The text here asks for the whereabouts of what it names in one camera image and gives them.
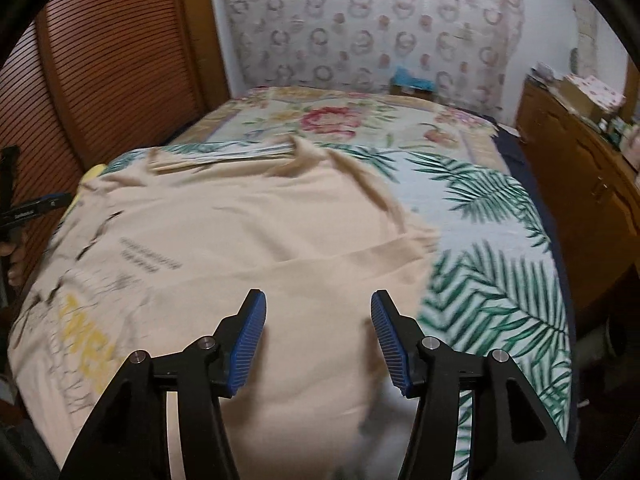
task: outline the white wall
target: white wall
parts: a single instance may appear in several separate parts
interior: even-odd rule
[[[529,69],[542,61],[568,73],[571,50],[578,45],[573,0],[524,0],[524,3],[522,38],[509,60],[504,81],[502,122],[505,124],[513,124]]]
[[[226,81],[229,84],[229,92],[232,97],[238,97],[247,90],[240,69],[240,62],[236,55],[231,26],[226,14],[225,0],[212,0],[213,11],[216,16],[216,28],[218,29],[218,41],[222,50],[222,58],[225,63]]]
[[[614,90],[623,92],[626,83],[626,49],[604,18],[598,14],[596,37],[598,79]]]

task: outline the box with blue item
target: box with blue item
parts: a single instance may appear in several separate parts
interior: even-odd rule
[[[391,95],[406,95],[435,101],[436,85],[429,79],[421,79],[414,77],[411,73],[402,67],[396,69],[396,74],[391,78],[389,85],[389,93]]]

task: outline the white sheet with green leaves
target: white sheet with green leaves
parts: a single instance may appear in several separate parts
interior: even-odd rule
[[[248,145],[239,141],[165,149],[208,153]],[[520,183],[499,171],[442,155],[323,146],[371,164],[405,207],[439,227],[439,258],[415,316],[423,331],[459,351],[509,351],[566,436],[572,369],[564,301],[549,238]],[[106,171],[126,167],[144,151],[126,153]],[[416,404],[387,386],[336,480],[398,477]],[[455,479],[466,476],[470,393],[461,394],[460,407]]]

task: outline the bed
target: bed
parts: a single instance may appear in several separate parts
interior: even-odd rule
[[[282,133],[370,164],[407,209],[440,229],[418,323],[459,351],[508,350],[573,449],[571,302],[552,218],[516,139],[490,118],[415,98],[260,88],[163,149],[182,155],[251,150]],[[124,153],[104,172],[120,171],[145,154]],[[21,393],[37,398],[37,392]],[[466,474],[470,401],[463,392],[454,478]],[[84,409],[88,415],[90,406]],[[38,428],[40,421],[34,423]],[[44,438],[50,444],[52,436]],[[363,460],[371,466],[375,459]]]

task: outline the finger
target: finger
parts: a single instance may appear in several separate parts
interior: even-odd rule
[[[22,276],[24,274],[24,262],[13,264],[8,272],[9,285],[20,286],[22,285]]]
[[[23,261],[26,253],[27,250],[24,248],[24,245],[21,245],[13,253],[11,253],[11,263],[16,264]]]
[[[0,242],[0,256],[8,256],[15,250],[15,244],[8,244],[6,242]]]

